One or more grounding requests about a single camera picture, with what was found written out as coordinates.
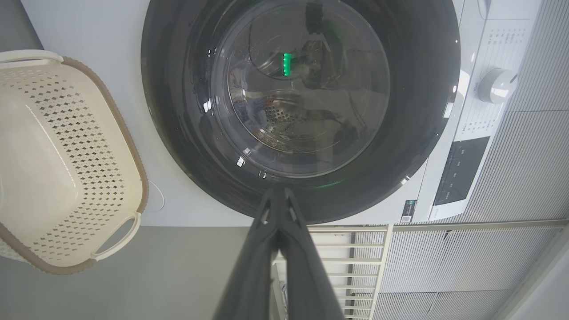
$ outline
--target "basket handle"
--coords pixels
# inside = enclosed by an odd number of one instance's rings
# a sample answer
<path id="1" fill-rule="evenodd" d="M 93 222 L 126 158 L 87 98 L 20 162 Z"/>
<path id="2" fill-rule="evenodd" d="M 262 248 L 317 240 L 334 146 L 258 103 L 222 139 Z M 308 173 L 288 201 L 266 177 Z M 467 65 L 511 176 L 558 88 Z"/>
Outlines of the basket handle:
<path id="1" fill-rule="evenodd" d="M 53 60 L 59 63 L 63 62 L 63 58 L 60 55 L 46 50 L 13 50 L 0 52 L 0 63 L 38 59 Z"/>
<path id="2" fill-rule="evenodd" d="M 132 238 L 134 237 L 134 235 L 138 231 L 138 228 L 141 226 L 141 214 L 140 214 L 140 212 L 133 212 L 132 215 L 125 217 L 125 219 L 119 225 L 117 225 L 111 233 L 109 233 L 109 235 L 107 236 L 107 238 L 105 239 L 105 241 L 103 241 L 103 243 L 101 245 L 103 245 L 111 237 L 111 235 L 113 235 L 113 233 L 115 233 L 125 222 L 127 222 L 128 220 L 130 220 L 132 218 L 134 218 L 133 226 L 130 228 L 129 233 L 127 233 L 121 239 L 121 241 L 117 242 L 114 246 L 110 247 L 109 249 L 107 249 L 101 253 L 96 253 L 97 250 L 100 248 L 100 246 L 99 246 L 99 248 L 97 248 L 91 252 L 91 258 L 93 258 L 97 261 L 108 258 L 109 256 L 115 254 L 117 251 L 122 249 L 122 247 L 124 247 L 127 243 L 129 243 L 129 241 L 132 240 Z"/>

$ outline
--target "green led light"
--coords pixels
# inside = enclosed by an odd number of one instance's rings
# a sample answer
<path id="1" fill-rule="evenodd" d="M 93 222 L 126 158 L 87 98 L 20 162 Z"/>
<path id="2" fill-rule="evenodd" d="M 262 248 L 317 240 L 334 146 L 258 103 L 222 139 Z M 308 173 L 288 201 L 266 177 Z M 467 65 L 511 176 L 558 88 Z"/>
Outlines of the green led light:
<path id="1" fill-rule="evenodd" d="M 291 54 L 283 54 L 283 70 L 284 76 L 290 76 L 290 58 L 292 57 Z"/>

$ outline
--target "perforated pattern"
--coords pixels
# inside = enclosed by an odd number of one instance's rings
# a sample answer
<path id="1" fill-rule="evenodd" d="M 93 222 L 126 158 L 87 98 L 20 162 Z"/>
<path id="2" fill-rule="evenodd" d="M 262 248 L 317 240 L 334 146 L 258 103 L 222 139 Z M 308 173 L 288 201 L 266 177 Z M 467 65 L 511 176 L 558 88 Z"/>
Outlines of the perforated pattern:
<path id="1" fill-rule="evenodd" d="M 22 258 L 21 255 L 14 251 L 14 249 L 10 248 L 10 246 L 2 240 L 0 240 L 0 256 L 18 261 L 26 261 L 24 258 Z"/>
<path id="2" fill-rule="evenodd" d="M 82 189 L 80 205 L 51 231 L 26 244 L 47 262 L 61 260 L 80 250 L 97 232 L 111 227 L 107 224 L 125 195 L 121 170 L 89 102 L 60 75 L 11 69 L 0 71 L 0 85 L 21 93 L 36 117 L 49 123 L 45 130 L 52 131 L 48 133 L 52 142 L 59 143 L 57 149 L 66 153 L 67 165 L 73 166 L 68 170 L 79 178 L 74 183 Z"/>

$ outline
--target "washing machine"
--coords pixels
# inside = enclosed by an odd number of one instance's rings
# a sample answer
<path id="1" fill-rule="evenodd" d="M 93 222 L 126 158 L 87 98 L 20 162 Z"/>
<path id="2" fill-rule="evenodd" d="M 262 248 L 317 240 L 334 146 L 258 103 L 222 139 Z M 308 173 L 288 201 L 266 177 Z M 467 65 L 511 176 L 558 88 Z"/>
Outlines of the washing machine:
<path id="1" fill-rule="evenodd" d="M 152 182 L 157 210 L 143 223 L 246 226 L 276 184 L 293 191 L 308 224 L 463 213 L 538 8 L 538 0 L 152 0 L 142 82 L 181 170 Z M 196 215 L 207 222 L 188 218 Z"/>

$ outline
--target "plastic laundry basket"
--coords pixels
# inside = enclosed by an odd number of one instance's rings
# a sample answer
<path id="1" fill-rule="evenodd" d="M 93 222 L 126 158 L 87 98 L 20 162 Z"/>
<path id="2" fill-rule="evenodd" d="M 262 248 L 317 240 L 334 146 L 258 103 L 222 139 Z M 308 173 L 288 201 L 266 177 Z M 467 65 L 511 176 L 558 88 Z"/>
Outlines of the plastic laundry basket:
<path id="1" fill-rule="evenodd" d="M 93 71 L 48 51 L 0 53 L 0 255 L 55 274 L 88 268 L 133 238 L 147 189 Z M 129 233 L 98 253 L 130 219 Z"/>

